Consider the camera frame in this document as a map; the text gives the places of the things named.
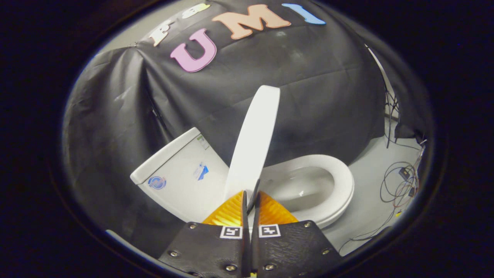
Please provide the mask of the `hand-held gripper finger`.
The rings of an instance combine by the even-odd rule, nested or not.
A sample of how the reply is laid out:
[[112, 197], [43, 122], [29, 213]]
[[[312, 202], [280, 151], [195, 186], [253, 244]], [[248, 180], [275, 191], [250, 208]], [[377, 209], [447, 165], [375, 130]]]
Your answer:
[[243, 278], [249, 274], [247, 194], [235, 193], [202, 222], [187, 222], [159, 261], [189, 276]]
[[258, 278], [320, 278], [342, 261], [313, 220], [298, 220], [266, 192], [258, 192], [252, 228], [252, 271]]

